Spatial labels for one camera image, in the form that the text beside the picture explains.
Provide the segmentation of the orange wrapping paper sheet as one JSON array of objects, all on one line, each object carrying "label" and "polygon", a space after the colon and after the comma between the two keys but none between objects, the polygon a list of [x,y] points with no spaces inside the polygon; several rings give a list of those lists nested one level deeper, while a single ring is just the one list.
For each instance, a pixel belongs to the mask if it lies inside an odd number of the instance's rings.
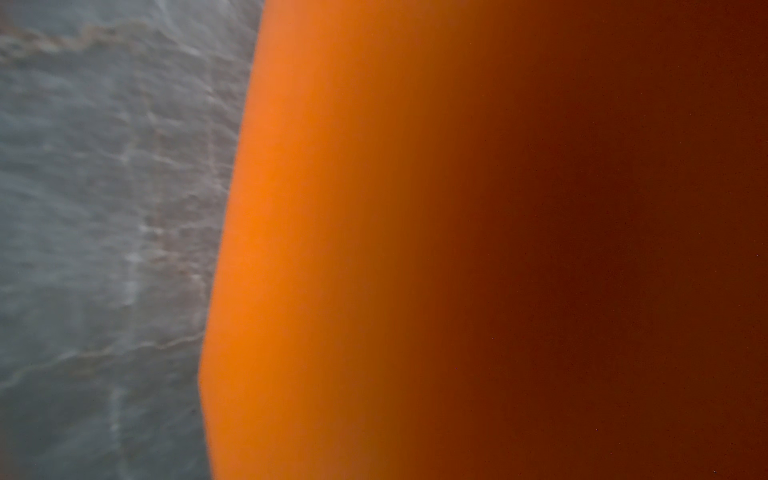
[{"label": "orange wrapping paper sheet", "polygon": [[763,479],[763,1],[269,1],[216,479]]}]

